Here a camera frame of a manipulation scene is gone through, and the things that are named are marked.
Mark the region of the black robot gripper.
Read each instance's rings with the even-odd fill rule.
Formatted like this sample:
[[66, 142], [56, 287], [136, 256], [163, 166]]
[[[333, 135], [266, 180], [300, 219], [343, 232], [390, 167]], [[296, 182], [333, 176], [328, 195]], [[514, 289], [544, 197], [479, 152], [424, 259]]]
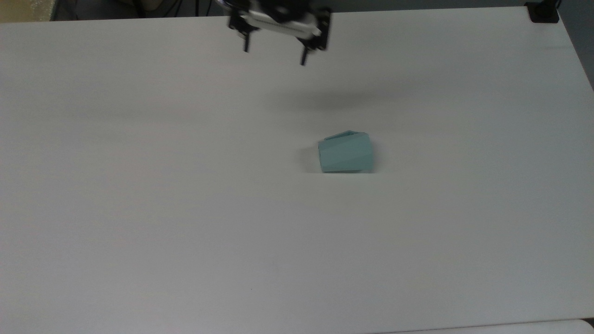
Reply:
[[293, 36], [302, 45], [301, 66], [310, 51], [326, 51], [333, 11], [314, 8], [311, 0], [219, 0], [228, 15], [228, 27], [243, 38], [243, 51], [250, 50], [253, 32], [268, 30]]

